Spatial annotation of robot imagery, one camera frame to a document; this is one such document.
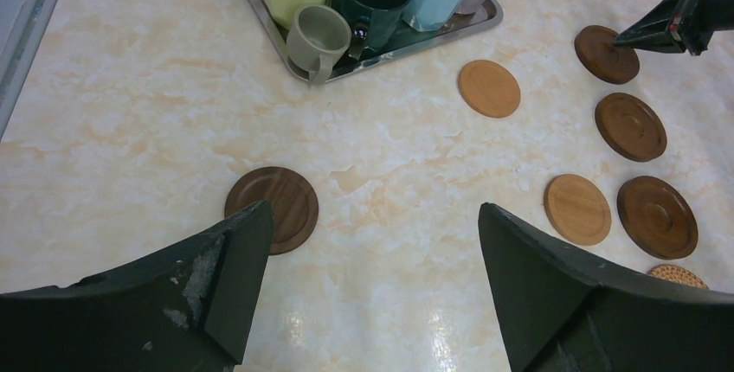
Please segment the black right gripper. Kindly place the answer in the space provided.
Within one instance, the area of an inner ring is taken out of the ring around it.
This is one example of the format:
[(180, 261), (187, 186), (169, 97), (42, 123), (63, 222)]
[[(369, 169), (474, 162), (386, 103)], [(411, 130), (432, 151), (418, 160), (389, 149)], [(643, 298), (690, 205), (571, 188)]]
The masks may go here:
[(701, 55), (714, 32), (733, 30), (733, 0), (662, 0), (613, 41), (616, 48)]

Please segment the dark walnut coaster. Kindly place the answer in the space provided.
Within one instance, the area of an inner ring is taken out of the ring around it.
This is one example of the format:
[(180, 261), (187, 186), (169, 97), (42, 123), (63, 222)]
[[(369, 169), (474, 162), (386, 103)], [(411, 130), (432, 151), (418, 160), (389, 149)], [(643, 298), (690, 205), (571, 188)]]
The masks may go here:
[(229, 191), (223, 215), (266, 201), (274, 212), (272, 255), (289, 253), (312, 235), (319, 217), (319, 201), (312, 185), (299, 173), (278, 166), (252, 170)]

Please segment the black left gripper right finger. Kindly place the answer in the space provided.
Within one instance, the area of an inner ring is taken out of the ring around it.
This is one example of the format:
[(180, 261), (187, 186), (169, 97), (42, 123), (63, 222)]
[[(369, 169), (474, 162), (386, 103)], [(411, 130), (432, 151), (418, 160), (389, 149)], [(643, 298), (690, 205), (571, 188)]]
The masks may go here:
[(512, 370), (732, 370), (730, 294), (619, 266), (493, 203), (479, 235)]

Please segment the brown saucer coaster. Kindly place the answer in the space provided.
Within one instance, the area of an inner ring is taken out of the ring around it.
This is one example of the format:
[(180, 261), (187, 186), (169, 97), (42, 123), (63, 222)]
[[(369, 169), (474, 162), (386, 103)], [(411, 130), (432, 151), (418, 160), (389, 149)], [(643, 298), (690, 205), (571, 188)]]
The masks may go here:
[(683, 259), (699, 240), (698, 224), (684, 197), (653, 176), (626, 181), (617, 193), (617, 210), (630, 239), (661, 260)]
[(640, 72), (640, 61), (633, 49), (612, 44), (618, 35), (613, 29), (589, 25), (576, 35), (574, 49), (580, 62), (596, 78), (623, 85)]
[(631, 94), (605, 96), (596, 105), (595, 122), (605, 142), (629, 160), (649, 162), (666, 150), (666, 130), (660, 118)]

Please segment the light bamboo coaster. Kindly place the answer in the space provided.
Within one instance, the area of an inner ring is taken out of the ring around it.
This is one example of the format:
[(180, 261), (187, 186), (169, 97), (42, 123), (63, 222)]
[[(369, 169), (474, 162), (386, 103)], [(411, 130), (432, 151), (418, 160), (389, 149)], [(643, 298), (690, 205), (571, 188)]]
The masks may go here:
[(512, 115), (521, 101), (520, 87), (513, 74), (493, 61), (468, 62), (459, 73), (458, 87), (471, 108), (494, 119)]
[(608, 201), (590, 180), (579, 175), (555, 176), (545, 188), (544, 209), (556, 231), (576, 245), (599, 244), (611, 229)]

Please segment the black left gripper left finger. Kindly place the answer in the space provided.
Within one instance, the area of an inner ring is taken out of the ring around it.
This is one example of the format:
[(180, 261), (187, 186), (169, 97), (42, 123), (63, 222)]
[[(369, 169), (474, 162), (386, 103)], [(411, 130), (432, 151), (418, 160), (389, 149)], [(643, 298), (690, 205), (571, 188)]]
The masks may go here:
[(231, 371), (245, 356), (274, 236), (255, 202), (67, 287), (1, 297), (4, 371)]

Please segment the woven rattan coaster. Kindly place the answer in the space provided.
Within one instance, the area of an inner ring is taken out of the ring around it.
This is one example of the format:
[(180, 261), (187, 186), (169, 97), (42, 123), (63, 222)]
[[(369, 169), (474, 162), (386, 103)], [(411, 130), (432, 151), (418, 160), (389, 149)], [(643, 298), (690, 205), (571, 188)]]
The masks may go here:
[(651, 268), (647, 274), (657, 279), (664, 279), (679, 285), (708, 290), (708, 285), (696, 274), (682, 266), (662, 264)]

